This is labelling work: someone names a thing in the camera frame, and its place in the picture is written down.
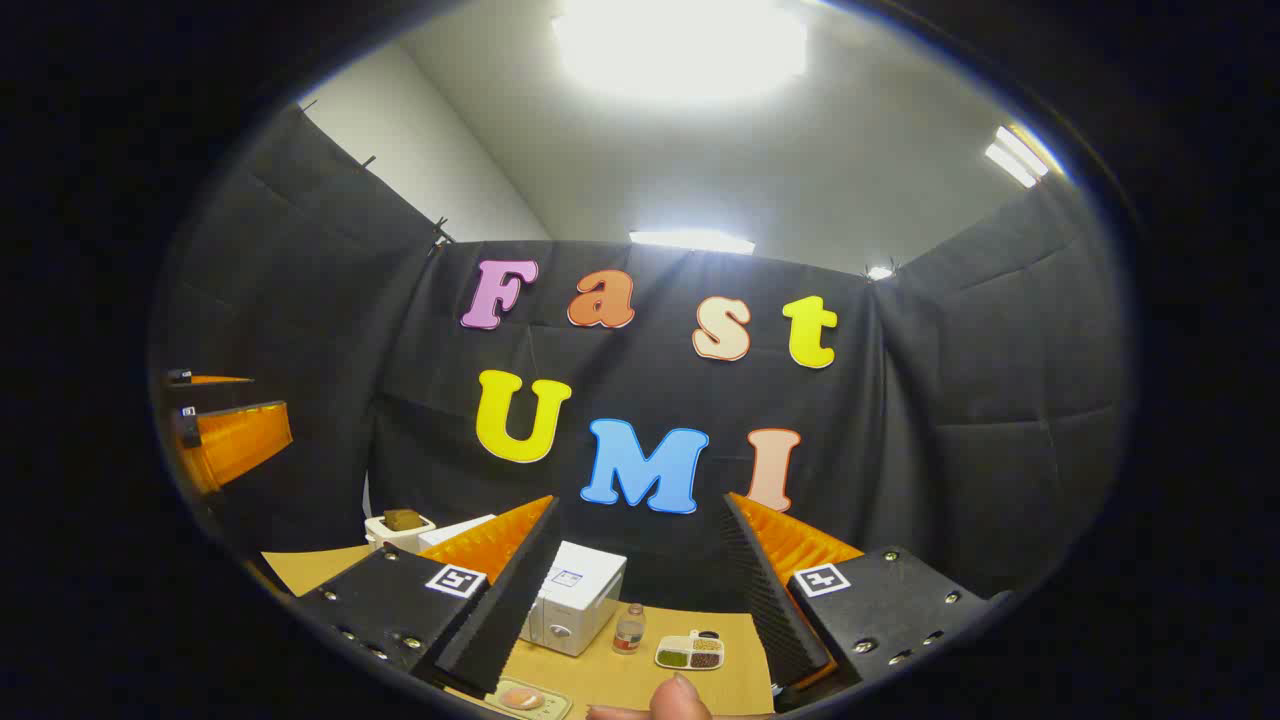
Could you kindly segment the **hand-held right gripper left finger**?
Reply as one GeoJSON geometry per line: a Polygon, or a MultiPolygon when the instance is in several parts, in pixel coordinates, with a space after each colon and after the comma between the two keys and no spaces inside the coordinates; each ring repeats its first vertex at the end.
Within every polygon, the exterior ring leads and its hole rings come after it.
{"type": "Polygon", "coordinates": [[[544,496],[420,553],[387,546],[296,600],[308,623],[435,687],[494,692],[561,546],[544,496]]]}

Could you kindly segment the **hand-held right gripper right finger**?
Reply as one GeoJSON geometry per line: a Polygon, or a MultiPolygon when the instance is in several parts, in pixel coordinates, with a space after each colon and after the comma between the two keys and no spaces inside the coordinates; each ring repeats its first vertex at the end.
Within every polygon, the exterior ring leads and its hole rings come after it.
{"type": "Polygon", "coordinates": [[[856,550],[727,493],[731,577],[785,694],[826,682],[868,691],[987,628],[1010,591],[979,594],[899,544],[856,550]]]}

